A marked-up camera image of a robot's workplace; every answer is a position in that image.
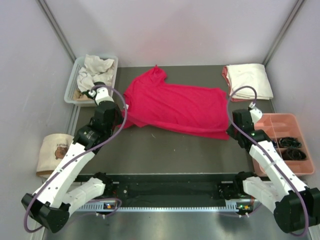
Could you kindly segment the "red t-shirt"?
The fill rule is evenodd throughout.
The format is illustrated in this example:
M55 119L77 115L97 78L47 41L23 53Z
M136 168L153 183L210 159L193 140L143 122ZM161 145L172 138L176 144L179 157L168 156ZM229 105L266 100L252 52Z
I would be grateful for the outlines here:
M155 66L133 79L124 92L125 128L153 126L197 137L228 140L227 94L218 87L166 82Z

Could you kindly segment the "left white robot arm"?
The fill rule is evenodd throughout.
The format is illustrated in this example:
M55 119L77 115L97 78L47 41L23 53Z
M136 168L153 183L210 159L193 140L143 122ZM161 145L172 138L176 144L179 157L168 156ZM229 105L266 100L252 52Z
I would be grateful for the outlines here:
M72 191L69 188L85 165L121 132L127 118L127 107L120 110L111 100L98 103L93 117L77 131L68 152L49 178L34 193L23 196L23 227L27 233L35 233L42 228L57 233L80 207L97 197L106 199L113 194L113 185L102 173L97 173Z

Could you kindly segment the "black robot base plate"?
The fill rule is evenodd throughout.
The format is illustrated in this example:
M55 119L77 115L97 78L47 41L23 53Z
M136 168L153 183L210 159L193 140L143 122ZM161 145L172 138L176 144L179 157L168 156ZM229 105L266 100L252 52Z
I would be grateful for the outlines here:
M224 207L226 200L250 196L236 192L234 174L113 174L102 198L118 198L122 207Z

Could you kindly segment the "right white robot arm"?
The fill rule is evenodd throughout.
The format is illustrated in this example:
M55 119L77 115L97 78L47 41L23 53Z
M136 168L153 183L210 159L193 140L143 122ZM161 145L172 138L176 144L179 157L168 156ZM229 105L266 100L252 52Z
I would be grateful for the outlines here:
M265 184L252 172L240 172L234 179L233 192L239 198L250 195L273 213L278 227L295 235L320 223L320 191L309 188L291 171L280 157L272 140L263 129L254 124L263 114L256 107L234 110L227 134L256 160L272 186Z

